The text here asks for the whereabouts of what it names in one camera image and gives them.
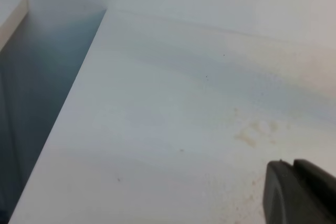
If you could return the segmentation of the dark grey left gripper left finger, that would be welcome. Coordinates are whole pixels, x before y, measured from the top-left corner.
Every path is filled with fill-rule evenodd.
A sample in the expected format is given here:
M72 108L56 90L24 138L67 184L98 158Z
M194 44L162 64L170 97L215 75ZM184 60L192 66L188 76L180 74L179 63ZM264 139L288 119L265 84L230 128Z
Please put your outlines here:
M333 223L333 215L313 199L293 164L282 160L267 164L263 209L267 224Z

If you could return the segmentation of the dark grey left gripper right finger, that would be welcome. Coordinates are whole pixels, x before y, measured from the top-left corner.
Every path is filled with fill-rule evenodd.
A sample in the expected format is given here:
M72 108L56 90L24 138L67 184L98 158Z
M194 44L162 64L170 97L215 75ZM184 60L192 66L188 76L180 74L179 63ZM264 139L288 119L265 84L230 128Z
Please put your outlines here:
M335 215L335 177L305 159L294 160L293 167L313 199Z

